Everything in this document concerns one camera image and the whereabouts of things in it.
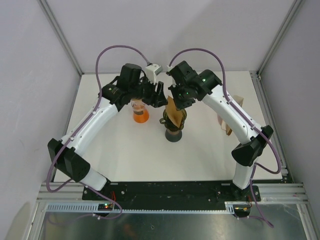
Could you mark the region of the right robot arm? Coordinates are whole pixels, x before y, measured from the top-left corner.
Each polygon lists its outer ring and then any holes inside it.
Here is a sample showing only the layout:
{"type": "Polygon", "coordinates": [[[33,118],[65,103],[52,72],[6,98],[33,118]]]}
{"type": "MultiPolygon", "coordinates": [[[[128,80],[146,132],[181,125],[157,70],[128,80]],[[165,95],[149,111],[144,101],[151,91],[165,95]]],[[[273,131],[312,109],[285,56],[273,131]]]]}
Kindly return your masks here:
{"type": "Polygon", "coordinates": [[[231,152],[236,166],[230,194],[235,200],[242,201],[249,194],[254,163],[262,155],[266,140],[247,122],[250,116],[223,92],[223,83],[213,71],[206,69],[197,73],[182,61],[174,67],[169,66],[167,74],[173,79],[169,90],[177,110],[202,101],[224,120],[237,137],[239,144],[231,152]]]}

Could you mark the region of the orange glass flask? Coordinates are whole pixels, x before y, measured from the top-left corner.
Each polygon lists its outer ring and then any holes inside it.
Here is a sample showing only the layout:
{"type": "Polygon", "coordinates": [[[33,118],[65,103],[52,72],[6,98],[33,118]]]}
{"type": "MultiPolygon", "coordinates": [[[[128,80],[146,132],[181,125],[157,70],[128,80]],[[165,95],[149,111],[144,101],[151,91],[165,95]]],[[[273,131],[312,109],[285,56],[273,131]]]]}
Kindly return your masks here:
{"type": "Polygon", "coordinates": [[[134,111],[133,119],[136,123],[143,124],[149,120],[149,111],[147,109],[142,111],[134,111]]]}

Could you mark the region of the brown coffee filter stack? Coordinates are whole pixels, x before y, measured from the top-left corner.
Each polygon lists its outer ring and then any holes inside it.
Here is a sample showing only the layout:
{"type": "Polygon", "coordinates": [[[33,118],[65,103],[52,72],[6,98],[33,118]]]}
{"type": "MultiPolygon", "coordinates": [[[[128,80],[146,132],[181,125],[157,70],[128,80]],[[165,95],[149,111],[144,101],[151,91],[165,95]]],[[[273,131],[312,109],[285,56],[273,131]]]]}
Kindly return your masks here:
{"type": "MultiPolygon", "coordinates": [[[[244,98],[242,96],[233,95],[232,97],[240,107],[243,106],[244,98]]],[[[221,129],[225,131],[225,134],[227,136],[230,136],[233,132],[233,130],[230,128],[230,126],[219,115],[217,115],[217,121],[218,121],[221,129]]]]}

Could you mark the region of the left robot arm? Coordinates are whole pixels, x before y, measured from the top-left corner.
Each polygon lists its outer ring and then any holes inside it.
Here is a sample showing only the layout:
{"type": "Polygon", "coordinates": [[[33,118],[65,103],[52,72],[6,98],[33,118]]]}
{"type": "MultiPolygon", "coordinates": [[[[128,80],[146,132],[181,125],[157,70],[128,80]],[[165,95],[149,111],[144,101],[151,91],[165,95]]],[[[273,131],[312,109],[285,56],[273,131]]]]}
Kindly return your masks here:
{"type": "Polygon", "coordinates": [[[167,105],[164,84],[156,81],[163,68],[151,63],[142,69],[132,63],[122,66],[120,74],[101,88],[96,105],[72,131],[47,145],[53,166],[76,183],[93,188],[100,200],[110,196],[110,181],[83,159],[87,147],[102,127],[131,100],[159,108],[167,105]]]}

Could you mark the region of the dark green dripper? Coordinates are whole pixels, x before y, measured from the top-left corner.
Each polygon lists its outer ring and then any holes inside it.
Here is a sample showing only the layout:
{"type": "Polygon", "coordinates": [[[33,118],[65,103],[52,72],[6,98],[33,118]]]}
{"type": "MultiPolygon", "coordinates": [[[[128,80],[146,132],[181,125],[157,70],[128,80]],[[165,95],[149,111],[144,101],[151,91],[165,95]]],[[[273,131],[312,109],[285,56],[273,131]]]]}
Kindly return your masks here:
{"type": "Polygon", "coordinates": [[[182,111],[182,122],[180,127],[175,126],[169,119],[166,110],[163,111],[162,118],[159,120],[159,123],[164,125],[166,129],[171,131],[182,130],[184,128],[185,120],[187,118],[187,112],[183,109],[182,111]]]}

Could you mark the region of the clear glass dripper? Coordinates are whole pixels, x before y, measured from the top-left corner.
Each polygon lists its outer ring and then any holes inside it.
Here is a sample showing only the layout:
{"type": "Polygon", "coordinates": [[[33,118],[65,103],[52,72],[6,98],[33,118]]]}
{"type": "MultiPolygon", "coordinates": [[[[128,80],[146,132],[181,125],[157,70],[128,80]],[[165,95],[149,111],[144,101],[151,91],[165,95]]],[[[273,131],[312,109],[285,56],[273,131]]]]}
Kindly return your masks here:
{"type": "Polygon", "coordinates": [[[136,115],[143,115],[145,110],[147,109],[145,103],[141,99],[132,99],[131,107],[133,113],[136,115]]]}

